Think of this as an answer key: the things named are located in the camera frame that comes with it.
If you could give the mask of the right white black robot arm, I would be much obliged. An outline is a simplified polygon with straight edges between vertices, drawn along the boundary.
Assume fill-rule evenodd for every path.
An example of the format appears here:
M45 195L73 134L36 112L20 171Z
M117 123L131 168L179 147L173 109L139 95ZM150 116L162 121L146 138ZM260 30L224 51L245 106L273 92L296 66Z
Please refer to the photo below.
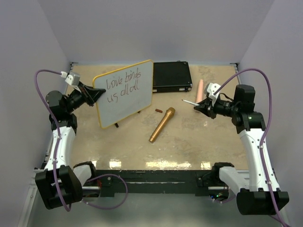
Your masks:
M194 109L212 119L217 115L232 119L246 150L249 179L242 177L233 164L219 162L201 178L203 185L228 186L242 215L276 215L289 202L289 195L281 191L270 163L263 138L266 130L264 117L254 110L255 89L249 85L237 85L233 99L222 100L220 87L209 83L205 88L206 98Z

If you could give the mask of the red white marker pen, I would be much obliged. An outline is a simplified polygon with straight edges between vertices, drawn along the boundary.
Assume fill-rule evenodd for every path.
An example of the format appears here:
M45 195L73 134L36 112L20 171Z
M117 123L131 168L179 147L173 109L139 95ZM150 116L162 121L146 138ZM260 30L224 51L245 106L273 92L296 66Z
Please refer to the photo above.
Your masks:
M194 102L191 102L191 101L188 101L188 100L185 100L185 99L182 99L182 101L187 103L187 104L193 105L193 106L199 106L198 103L194 103Z

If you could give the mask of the yellow framed whiteboard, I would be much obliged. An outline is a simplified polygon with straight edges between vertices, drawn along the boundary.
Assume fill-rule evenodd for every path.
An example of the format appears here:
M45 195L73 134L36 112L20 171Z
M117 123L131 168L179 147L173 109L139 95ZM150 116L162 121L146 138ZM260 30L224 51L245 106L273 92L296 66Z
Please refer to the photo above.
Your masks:
M153 61L98 75L92 85L106 90L96 102L99 125L105 129L151 105Z

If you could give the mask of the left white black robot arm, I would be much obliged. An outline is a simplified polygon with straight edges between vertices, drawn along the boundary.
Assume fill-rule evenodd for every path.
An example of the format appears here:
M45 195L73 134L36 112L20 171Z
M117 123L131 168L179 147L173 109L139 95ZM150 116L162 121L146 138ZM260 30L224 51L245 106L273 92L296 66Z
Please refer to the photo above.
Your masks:
M74 110L83 104L93 106L106 92L79 83L69 95L54 90L44 101L51 110L49 120L53 132L53 146L44 170L35 176L35 183L47 209L70 206L83 197L83 185L94 185L98 174L92 162L70 166L71 148L77 134L77 117Z

